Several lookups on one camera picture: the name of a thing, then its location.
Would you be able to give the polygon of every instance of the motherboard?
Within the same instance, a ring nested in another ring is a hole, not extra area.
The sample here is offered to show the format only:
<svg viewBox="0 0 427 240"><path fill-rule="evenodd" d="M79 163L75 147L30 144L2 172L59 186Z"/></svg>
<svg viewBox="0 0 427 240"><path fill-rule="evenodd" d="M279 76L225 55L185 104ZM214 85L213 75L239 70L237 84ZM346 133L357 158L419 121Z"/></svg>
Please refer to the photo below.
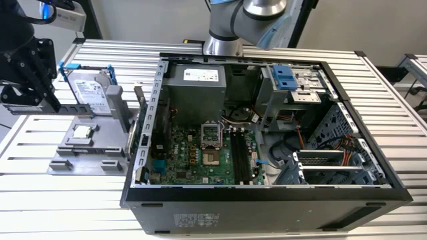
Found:
<svg viewBox="0 0 427 240"><path fill-rule="evenodd" d="M156 185L263 185L259 149L253 131L218 123L171 128L166 159L154 160Z"/></svg>

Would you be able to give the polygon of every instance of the green motherboard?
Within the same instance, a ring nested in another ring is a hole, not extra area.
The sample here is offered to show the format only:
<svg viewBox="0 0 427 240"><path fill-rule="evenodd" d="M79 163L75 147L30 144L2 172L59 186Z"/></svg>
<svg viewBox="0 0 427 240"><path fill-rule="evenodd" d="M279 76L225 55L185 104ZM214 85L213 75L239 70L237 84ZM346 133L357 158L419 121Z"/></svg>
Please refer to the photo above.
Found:
<svg viewBox="0 0 427 240"><path fill-rule="evenodd" d="M151 184L158 185L235 185L234 149L231 135L234 130L223 130L222 147L218 149L202 149L202 127L179 127L171 129L166 169L150 175ZM253 131L238 132L246 141L247 162L243 168L249 168L250 184L263 185L265 177L262 166L255 164L254 154L259 156L255 134ZM205 128L206 140L218 140L215 128Z"/></svg>

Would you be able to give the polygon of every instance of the white wall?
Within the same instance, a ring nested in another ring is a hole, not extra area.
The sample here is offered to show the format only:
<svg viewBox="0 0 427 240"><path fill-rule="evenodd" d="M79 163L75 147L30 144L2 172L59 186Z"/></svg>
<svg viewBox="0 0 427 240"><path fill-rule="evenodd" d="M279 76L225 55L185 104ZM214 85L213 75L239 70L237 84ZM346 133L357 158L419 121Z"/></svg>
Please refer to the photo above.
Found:
<svg viewBox="0 0 427 240"><path fill-rule="evenodd" d="M203 0L92 0L106 39L182 43L205 40ZM427 0L319 0L299 48L365 51L379 65L427 54Z"/></svg>
<svg viewBox="0 0 427 240"><path fill-rule="evenodd" d="M92 0L104 39L148 43L206 40L205 0Z"/></svg>
<svg viewBox="0 0 427 240"><path fill-rule="evenodd" d="M298 47L361 50L378 65L427 54L427 0L319 0Z"/></svg>

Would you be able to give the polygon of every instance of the label sticker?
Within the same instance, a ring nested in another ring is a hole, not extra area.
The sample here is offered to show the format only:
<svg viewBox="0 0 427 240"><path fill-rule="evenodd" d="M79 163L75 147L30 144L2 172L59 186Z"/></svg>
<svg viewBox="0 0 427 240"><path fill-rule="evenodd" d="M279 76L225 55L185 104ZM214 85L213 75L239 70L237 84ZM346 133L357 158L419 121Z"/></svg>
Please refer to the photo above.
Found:
<svg viewBox="0 0 427 240"><path fill-rule="evenodd" d="M195 69L185 70L185 81L219 82L219 71L217 69Z"/></svg>
<svg viewBox="0 0 427 240"><path fill-rule="evenodd" d="M103 86L96 81L75 80L78 98L83 104L88 104L94 113L99 115L111 115Z"/></svg>
<svg viewBox="0 0 427 240"><path fill-rule="evenodd" d="M221 220L219 213L175 213L175 226L178 228L217 227Z"/></svg>
<svg viewBox="0 0 427 240"><path fill-rule="evenodd" d="M259 122L259 119L261 119L261 116L255 113L251 121L253 121L254 123L258 123L258 122Z"/></svg>

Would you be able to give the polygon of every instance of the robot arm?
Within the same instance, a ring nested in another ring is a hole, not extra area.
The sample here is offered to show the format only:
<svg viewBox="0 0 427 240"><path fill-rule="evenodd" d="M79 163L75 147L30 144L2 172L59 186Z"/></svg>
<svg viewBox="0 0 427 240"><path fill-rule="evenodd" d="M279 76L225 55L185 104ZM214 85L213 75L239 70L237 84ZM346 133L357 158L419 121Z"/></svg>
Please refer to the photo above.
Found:
<svg viewBox="0 0 427 240"><path fill-rule="evenodd" d="M46 10L42 19L26 16L18 0L0 0L0 104L14 115L70 114L70 110L86 108L60 104L54 94L52 79L58 77L54 41L36 38L32 26L51 24L58 13L62 18L76 10L75 5L71 0L39 2ZM54 25L72 29L64 20L55 22Z"/></svg>
<svg viewBox="0 0 427 240"><path fill-rule="evenodd" d="M275 48L291 25L295 0L211 0L206 55L242 56L245 39L257 47Z"/></svg>

